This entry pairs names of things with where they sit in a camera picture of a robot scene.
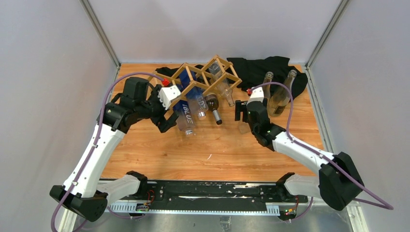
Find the small clear glass bottle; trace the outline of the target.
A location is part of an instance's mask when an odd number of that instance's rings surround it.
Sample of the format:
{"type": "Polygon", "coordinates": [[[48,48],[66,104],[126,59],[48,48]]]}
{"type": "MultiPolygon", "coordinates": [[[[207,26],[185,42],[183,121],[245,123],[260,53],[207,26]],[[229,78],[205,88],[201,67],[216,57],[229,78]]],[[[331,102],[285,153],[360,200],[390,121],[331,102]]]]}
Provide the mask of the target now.
{"type": "MultiPolygon", "coordinates": [[[[214,61],[208,68],[208,71],[213,75],[213,80],[217,81],[222,77],[222,70],[220,65],[217,61],[214,61]]],[[[230,84],[228,79],[225,78],[224,80],[220,81],[217,85],[217,89],[219,94],[225,99],[230,107],[234,106],[234,100],[232,96],[232,90],[230,89],[230,84]]]]}

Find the clear bottle with silver label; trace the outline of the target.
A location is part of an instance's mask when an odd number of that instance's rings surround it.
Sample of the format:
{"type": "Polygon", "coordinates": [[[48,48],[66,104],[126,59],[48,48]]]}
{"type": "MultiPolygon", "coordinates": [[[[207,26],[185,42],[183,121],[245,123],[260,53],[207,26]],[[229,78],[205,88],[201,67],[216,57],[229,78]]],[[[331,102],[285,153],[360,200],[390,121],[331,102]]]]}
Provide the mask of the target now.
{"type": "MultiPolygon", "coordinates": [[[[297,71],[290,70],[288,76],[283,82],[283,85],[285,85],[289,90],[291,90],[292,84],[296,76],[297,71]]],[[[278,86],[277,89],[274,91],[272,97],[269,99],[267,108],[268,115],[273,117],[280,116],[283,113],[289,101],[290,97],[287,90],[282,86],[278,86]]]]}

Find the clear bottle with black label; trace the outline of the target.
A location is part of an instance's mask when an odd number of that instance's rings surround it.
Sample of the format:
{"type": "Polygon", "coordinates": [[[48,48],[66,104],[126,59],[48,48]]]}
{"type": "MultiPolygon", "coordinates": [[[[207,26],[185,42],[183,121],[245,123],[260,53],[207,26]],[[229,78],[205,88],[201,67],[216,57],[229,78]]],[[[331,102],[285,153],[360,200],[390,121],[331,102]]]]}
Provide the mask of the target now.
{"type": "Polygon", "coordinates": [[[263,88],[263,92],[264,92],[264,97],[268,100],[271,97],[270,84],[269,83],[272,82],[273,77],[274,77],[274,74],[272,72],[267,72],[264,76],[263,83],[264,84],[266,83],[266,85],[262,86],[262,88],[263,88]]]}

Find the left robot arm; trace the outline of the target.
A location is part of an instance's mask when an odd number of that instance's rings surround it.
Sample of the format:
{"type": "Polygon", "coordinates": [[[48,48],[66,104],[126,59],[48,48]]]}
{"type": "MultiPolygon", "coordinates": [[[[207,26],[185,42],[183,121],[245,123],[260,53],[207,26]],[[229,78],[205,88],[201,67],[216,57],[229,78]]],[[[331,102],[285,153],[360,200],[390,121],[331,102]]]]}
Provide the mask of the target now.
{"type": "Polygon", "coordinates": [[[165,113],[180,94],[179,88],[167,80],[152,85],[144,78],[128,78],[123,91],[103,107],[74,171],[62,185],[51,188],[50,196],[90,222],[97,221],[108,206],[126,196],[150,200],[147,177],[138,172],[129,171],[104,185],[98,182],[113,151],[132,125],[150,119],[160,132],[175,126],[176,115],[166,118],[165,113]]]}

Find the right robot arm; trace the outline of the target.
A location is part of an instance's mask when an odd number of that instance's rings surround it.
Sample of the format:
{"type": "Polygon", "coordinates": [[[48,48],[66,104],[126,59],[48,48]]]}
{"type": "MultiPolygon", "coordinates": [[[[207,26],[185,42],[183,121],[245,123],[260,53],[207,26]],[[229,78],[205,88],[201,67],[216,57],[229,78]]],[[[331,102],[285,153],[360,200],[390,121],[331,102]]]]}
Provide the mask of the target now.
{"type": "Polygon", "coordinates": [[[288,173],[278,181],[276,195],[288,202],[296,195],[322,199],[335,210],[344,209],[362,191],[364,183],[352,158],[313,147],[270,121],[266,100],[235,101],[235,120],[247,123],[258,143],[303,164],[315,173],[302,176],[288,173]]]}

